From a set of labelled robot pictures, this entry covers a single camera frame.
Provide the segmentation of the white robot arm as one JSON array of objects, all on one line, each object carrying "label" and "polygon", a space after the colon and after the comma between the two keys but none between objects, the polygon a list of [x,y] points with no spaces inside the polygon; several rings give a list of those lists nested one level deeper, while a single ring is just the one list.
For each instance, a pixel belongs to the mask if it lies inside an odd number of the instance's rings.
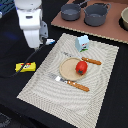
[{"label": "white robot arm", "polygon": [[19,25],[30,48],[38,48],[48,37],[47,24],[42,20],[42,0],[14,0]]}]

